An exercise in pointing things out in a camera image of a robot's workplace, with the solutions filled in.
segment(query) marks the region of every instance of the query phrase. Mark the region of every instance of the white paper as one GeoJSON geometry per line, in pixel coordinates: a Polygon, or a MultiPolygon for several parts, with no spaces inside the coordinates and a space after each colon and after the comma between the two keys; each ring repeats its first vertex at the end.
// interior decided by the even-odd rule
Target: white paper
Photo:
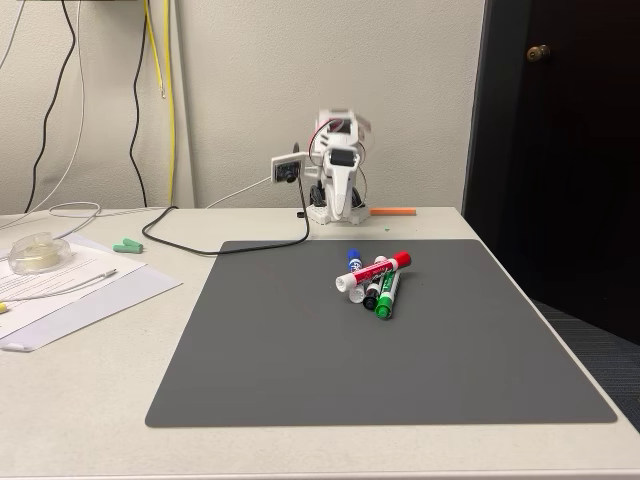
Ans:
{"type": "MultiPolygon", "coordinates": [[[[69,242],[110,250],[76,233],[69,242]]],[[[0,350],[30,352],[98,320],[125,310],[180,285],[181,282],[146,265],[32,324],[0,339],[0,350]]]]}
{"type": "Polygon", "coordinates": [[[0,262],[0,301],[8,308],[6,313],[0,315],[0,338],[144,266],[142,262],[82,245],[72,244],[71,251],[74,257],[69,264],[38,275],[16,275],[9,268],[8,262],[0,262]],[[112,269],[117,270],[115,275],[96,280],[77,291],[37,300],[11,301],[11,297],[40,295],[70,287],[112,269]]]}

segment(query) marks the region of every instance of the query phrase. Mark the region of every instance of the white table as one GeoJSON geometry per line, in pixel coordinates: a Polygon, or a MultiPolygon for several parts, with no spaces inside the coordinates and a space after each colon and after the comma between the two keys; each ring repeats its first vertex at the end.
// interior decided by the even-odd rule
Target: white table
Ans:
{"type": "MultiPolygon", "coordinates": [[[[179,210],[154,232],[201,249],[294,239],[304,233],[295,212],[179,210]]],[[[141,226],[158,214],[100,218],[80,233],[104,245],[142,241],[141,226]]],[[[47,213],[33,219],[1,230],[0,248],[77,223],[47,213]]],[[[312,238],[320,237],[477,238],[453,208],[420,208],[416,217],[370,218],[357,227],[313,226],[312,238]]],[[[140,258],[183,286],[36,352],[0,352],[0,477],[640,478],[640,435],[584,367],[616,423],[148,428],[147,409],[214,259],[144,243],[140,258]]]]}

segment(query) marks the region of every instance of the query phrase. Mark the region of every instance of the white wall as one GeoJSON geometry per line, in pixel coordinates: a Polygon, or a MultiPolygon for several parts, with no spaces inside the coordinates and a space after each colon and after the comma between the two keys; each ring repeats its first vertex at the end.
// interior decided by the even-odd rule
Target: white wall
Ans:
{"type": "MultiPolygon", "coordinates": [[[[66,4],[75,29],[78,3],[66,4]]],[[[0,54],[17,7],[15,0],[0,0],[0,54]]],[[[121,208],[142,205],[129,144],[135,121],[132,86],[143,21],[140,2],[82,3],[84,133],[74,166],[48,205],[74,200],[121,208]]],[[[31,168],[42,142],[42,121],[70,45],[71,34],[60,2],[27,1],[9,57],[0,70],[0,214],[22,212],[26,207],[31,168]]],[[[150,203],[163,205],[167,201],[168,114],[157,90],[150,50],[145,52],[138,96],[141,118],[134,156],[150,203]]],[[[62,176],[73,152],[79,119],[80,80],[74,51],[49,116],[34,205],[62,176]]]]}
{"type": "MultiPolygon", "coordinates": [[[[161,2],[151,3],[161,44],[161,2]]],[[[74,25],[76,6],[67,2],[74,25]]],[[[319,108],[351,107],[372,121],[375,133],[365,165],[368,203],[460,207],[483,6],[481,0],[181,1],[198,205],[267,176],[270,157],[288,153],[294,141],[306,145],[319,108]]],[[[16,8],[14,0],[0,0],[0,50],[16,8]]],[[[82,9],[85,132],[77,164],[49,204],[139,206],[128,149],[141,4],[86,1],[82,9]]],[[[26,205],[42,118],[69,43],[59,2],[26,3],[0,70],[0,214],[26,205]]],[[[167,107],[155,82],[147,46],[134,153],[150,204],[165,205],[167,107]]],[[[78,118],[74,54],[49,119],[36,200],[62,174],[78,118]]],[[[294,187],[265,184],[225,206],[298,201],[294,187]]]]}
{"type": "MultiPolygon", "coordinates": [[[[207,205],[306,145],[320,107],[373,123],[370,204],[461,206],[481,0],[180,3],[195,183],[207,205]]],[[[293,186],[226,206],[295,206],[293,186]]]]}

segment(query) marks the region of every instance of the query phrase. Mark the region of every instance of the green marker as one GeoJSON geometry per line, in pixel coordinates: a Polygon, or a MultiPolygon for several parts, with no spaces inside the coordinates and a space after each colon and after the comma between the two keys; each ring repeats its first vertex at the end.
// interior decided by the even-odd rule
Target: green marker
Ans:
{"type": "Polygon", "coordinates": [[[391,318],[391,307],[393,307],[393,300],[396,297],[398,291],[398,283],[400,283],[400,271],[389,272],[384,276],[382,282],[382,293],[378,298],[378,304],[376,305],[376,315],[382,320],[389,320],[391,318]]]}

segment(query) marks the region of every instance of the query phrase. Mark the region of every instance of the desk mat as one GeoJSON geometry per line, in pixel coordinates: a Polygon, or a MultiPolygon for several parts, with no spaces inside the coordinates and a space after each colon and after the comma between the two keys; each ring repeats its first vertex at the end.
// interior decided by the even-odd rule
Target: desk mat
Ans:
{"type": "Polygon", "coordinates": [[[615,420],[480,242],[316,240],[215,261],[146,424],[615,420]],[[390,321],[336,289],[351,247],[365,265],[411,254],[390,321]]]}

